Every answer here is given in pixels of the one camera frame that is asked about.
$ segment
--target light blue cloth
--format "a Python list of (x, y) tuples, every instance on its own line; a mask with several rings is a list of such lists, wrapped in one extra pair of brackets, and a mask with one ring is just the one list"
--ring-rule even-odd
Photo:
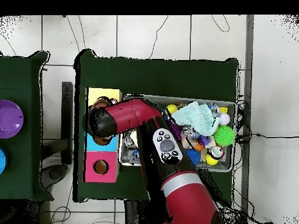
[(194, 101), (171, 114), (178, 125), (191, 125), (202, 136), (212, 136), (219, 125), (220, 118), (214, 118), (208, 105)]

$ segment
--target dark green mat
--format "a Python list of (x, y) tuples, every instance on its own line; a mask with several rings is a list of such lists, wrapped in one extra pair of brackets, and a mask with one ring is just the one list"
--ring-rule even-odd
[(41, 112), (39, 73), (48, 53), (36, 52), (28, 58), (0, 57), (0, 99), (18, 104), (24, 115), (20, 132), (0, 139), (8, 165), (0, 174), (0, 199), (51, 200), (40, 187)]
[[(127, 58), (96, 58), (92, 50), (81, 51), (75, 60), (74, 200), (85, 198), (147, 199), (139, 167), (121, 166), (116, 183), (83, 183), (82, 165), (85, 89), (111, 88), (125, 93), (185, 97), (235, 102), (238, 61), (165, 61)], [(212, 173), (224, 198), (231, 201), (232, 172)]]

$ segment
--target orange toy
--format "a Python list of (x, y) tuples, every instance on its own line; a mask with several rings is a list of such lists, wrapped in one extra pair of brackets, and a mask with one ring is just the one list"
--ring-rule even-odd
[(198, 143), (197, 145), (195, 145), (194, 147), (197, 151), (201, 151), (204, 148), (204, 145)]

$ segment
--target yellow ball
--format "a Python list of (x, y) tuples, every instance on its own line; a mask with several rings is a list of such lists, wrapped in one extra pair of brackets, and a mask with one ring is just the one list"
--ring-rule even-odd
[(218, 163), (218, 160), (213, 159), (209, 154), (206, 154), (206, 161), (211, 166), (214, 166)]
[(176, 105), (170, 104), (166, 107), (170, 114), (173, 114), (175, 111), (178, 110), (178, 107)]

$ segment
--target pink block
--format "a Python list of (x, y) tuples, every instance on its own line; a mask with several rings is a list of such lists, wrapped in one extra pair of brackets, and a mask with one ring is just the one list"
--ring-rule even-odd
[[(97, 160), (105, 160), (108, 163), (106, 174), (97, 174), (93, 164)], [(85, 166), (85, 182), (115, 183), (117, 177), (117, 152), (87, 151)]]

